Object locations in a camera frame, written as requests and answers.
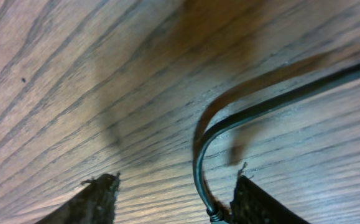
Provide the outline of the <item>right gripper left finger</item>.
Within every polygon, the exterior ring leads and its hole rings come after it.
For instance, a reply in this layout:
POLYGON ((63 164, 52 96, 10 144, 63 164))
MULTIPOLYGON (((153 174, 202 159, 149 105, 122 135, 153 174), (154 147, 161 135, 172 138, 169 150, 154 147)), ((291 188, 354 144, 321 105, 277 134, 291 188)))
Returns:
POLYGON ((82 182, 86 187, 37 224, 113 224, 120 174, 102 174, 82 182))

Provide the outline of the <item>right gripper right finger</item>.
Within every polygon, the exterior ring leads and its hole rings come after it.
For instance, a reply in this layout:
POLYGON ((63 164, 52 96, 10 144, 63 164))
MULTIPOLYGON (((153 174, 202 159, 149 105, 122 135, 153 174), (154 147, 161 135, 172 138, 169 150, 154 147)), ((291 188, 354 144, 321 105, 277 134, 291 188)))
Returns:
POLYGON ((237 224, 308 224, 244 175, 247 163, 238 170, 232 222, 237 224))

